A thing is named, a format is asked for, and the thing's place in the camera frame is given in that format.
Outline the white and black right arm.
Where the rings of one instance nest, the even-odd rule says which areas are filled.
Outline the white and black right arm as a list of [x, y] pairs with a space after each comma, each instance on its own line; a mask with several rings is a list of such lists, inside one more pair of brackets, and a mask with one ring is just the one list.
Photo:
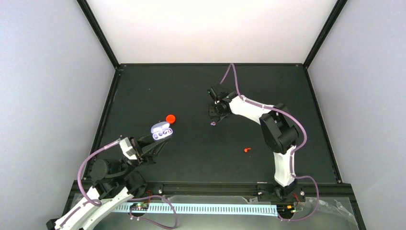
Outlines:
[[236, 92], [209, 91], [213, 102], [209, 104], [209, 116], [218, 121], [234, 115], [248, 118], [260, 125], [268, 148], [273, 152], [275, 160], [275, 185], [272, 188], [274, 197], [284, 201], [291, 196], [296, 187], [294, 171], [294, 149], [299, 139], [298, 127], [286, 113], [283, 104], [277, 106], [261, 104]]

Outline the lavender earbud charging case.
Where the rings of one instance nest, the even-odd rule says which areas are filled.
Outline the lavender earbud charging case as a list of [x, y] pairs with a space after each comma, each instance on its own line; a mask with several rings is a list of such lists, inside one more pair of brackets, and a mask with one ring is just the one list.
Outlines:
[[162, 131], [167, 128], [171, 128], [170, 123], [168, 123], [168, 122], [159, 122], [159, 123], [154, 124], [150, 129], [150, 133], [151, 133], [153, 139], [155, 141], [158, 141], [158, 140], [162, 140], [162, 139], [170, 137], [173, 133], [170, 136], [164, 136], [162, 134]]

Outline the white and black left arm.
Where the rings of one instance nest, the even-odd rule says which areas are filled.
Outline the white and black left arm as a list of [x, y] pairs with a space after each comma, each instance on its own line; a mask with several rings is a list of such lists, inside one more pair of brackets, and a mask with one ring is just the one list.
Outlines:
[[[148, 183], [137, 168], [153, 164], [154, 157], [169, 140], [169, 137], [156, 140], [152, 135], [120, 138], [92, 153], [78, 171], [77, 183], [82, 199], [62, 217], [49, 220], [47, 229], [92, 230], [122, 203], [161, 198], [163, 185]], [[84, 166], [102, 151], [115, 146], [120, 147], [123, 157], [94, 161], [90, 171], [91, 186], [86, 190], [81, 177]]]

